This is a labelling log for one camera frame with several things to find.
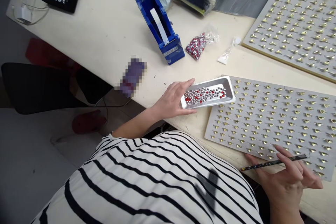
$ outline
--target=wrist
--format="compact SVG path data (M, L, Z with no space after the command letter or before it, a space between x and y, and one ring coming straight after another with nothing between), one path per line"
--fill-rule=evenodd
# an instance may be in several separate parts
M154 121L154 123L163 119L160 112L154 106L150 107L150 108L147 108L146 110L147 110L150 118L152 118L152 120Z
M278 219L284 221L279 223L295 223L295 224L303 223L303 220L300 215L299 206L293 207L290 204L280 206L271 203L270 212L271 212L271 219Z

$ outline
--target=finger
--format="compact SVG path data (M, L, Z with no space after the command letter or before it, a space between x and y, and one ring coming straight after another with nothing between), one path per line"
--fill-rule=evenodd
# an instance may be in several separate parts
M301 174L298 167L294 164L292 160L290 160L288 157L282 155L281 153L276 154L277 157L281 162L283 162L286 166L286 171L290 175L290 177L286 178L289 183L296 183L298 181L303 180L303 175Z
M305 188L312 188L312 189L322 189L323 184L321 179L316 176L311 169L305 166L301 161L299 164L302 166L303 169L303 181L301 181L302 185Z
M252 164L252 165L258 165L259 162L258 160L250 155L250 154L247 154L245 153L245 157L247 158L247 160ZM265 170L263 170L262 168L258 168L258 169L255 169L255 172L258 174L260 180L264 180L266 178L266 176L268 175L268 172L266 172Z
M182 108L178 111L178 114L180 116L189 115L189 114L196 114L196 113L197 113L197 110L192 110L192 109L187 110L187 109Z
M194 83L195 79L190 79L186 82L180 82L179 86L176 87L175 94L178 98L181 98L182 95L186 92L187 88Z
M276 146L275 146L275 149L276 149L277 151L279 151L282 155L284 155L284 156L286 156L286 157L288 157L288 158L293 156L290 152L286 151L286 150L285 150L284 148L282 148L280 145L276 145ZM302 174L302 173L303 173L303 168L302 168L302 166L299 164L299 162L294 161L294 164L296 165L296 167L299 169L300 173Z
M171 92L173 90L173 88L178 84L179 82L173 82L172 84L169 85L169 87L167 88L167 92Z

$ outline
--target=black chair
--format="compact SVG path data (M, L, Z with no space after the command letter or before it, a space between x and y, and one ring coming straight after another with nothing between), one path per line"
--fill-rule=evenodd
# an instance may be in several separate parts
M76 80L87 101L94 104L90 106L72 95L70 75L65 71L21 63L5 63L1 66L1 71L7 95L19 114L94 107L113 89L111 85L87 69L81 68L76 74ZM122 107L127 103L121 106L97 107Z

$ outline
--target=table surface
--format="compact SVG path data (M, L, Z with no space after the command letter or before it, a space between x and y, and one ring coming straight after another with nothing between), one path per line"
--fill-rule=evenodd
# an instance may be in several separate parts
M21 0L10 0L7 16L12 20L15 20L12 6L20 4ZM39 0L36 5L43 6ZM209 45L198 61L186 54L169 66L135 0L78 0L73 15L51 9L42 22L22 26L112 86L118 85L130 58L137 55L147 62L147 73L133 99L144 107L152 106L174 81L195 78L196 82L202 82L222 74L336 95L335 84L241 46L233 49L228 65L218 63L217 58L235 36L245 37L253 18L219 12L200 18L177 4L173 4L167 13L183 46L209 23L218 28L220 42ZM190 133L201 145L235 167L247 166L243 153L204 139L210 110L210 107L201 108L197 114L168 119L167 122ZM280 167L269 169L276 171ZM335 173L333 182L323 182L323 190L304 190L300 208L319 223L336 223ZM253 171L246 174L258 181Z

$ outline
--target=small plastic bag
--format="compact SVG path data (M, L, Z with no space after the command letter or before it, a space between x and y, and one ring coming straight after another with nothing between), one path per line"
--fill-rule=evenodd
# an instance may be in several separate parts
M225 52L217 59L218 62L226 65L228 63L229 55L232 52L233 47L236 47L242 41L241 38L235 37L232 41L232 45L225 50Z
M219 42L219 34L217 29L212 25L208 24L203 32L194 37L190 43L187 45L185 50L193 57L195 60L198 60L203 53L206 45L216 44Z

